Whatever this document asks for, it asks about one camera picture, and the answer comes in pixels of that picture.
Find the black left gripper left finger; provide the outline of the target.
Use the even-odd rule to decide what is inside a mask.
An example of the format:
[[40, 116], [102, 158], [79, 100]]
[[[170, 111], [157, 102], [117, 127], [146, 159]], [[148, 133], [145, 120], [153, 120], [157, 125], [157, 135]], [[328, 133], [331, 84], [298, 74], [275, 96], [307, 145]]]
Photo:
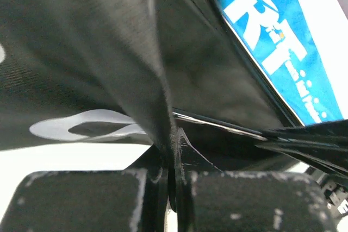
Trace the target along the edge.
[[155, 146], [124, 170], [33, 172], [1, 231], [164, 231], [167, 174]]

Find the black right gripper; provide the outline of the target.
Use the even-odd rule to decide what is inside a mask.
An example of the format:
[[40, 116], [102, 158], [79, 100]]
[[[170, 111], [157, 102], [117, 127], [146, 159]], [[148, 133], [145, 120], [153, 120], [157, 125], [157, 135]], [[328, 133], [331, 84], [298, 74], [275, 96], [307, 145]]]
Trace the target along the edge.
[[266, 141], [257, 143], [257, 147], [284, 153], [313, 166], [305, 174], [321, 187], [333, 218], [347, 216], [347, 120], [264, 134]]

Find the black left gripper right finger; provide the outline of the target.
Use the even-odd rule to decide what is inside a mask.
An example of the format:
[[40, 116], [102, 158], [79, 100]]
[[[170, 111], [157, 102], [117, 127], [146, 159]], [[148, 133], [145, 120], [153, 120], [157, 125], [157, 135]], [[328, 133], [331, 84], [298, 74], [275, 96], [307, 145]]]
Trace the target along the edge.
[[179, 231], [336, 231], [323, 193], [306, 174], [222, 171], [177, 133]]

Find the black racket bag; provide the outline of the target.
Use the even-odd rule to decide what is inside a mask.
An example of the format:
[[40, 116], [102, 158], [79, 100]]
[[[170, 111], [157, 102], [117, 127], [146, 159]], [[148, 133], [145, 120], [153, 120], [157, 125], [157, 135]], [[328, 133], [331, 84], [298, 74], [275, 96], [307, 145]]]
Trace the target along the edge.
[[298, 125], [213, 0], [1, 0], [1, 150], [147, 143], [140, 168], [283, 170]]

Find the blue racket bag cover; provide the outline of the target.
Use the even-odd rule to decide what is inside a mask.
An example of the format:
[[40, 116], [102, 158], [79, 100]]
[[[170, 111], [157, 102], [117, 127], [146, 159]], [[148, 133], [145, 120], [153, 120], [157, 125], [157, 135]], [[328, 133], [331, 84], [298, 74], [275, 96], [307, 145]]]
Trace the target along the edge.
[[338, 0], [217, 0], [303, 125], [347, 118], [347, 17]]

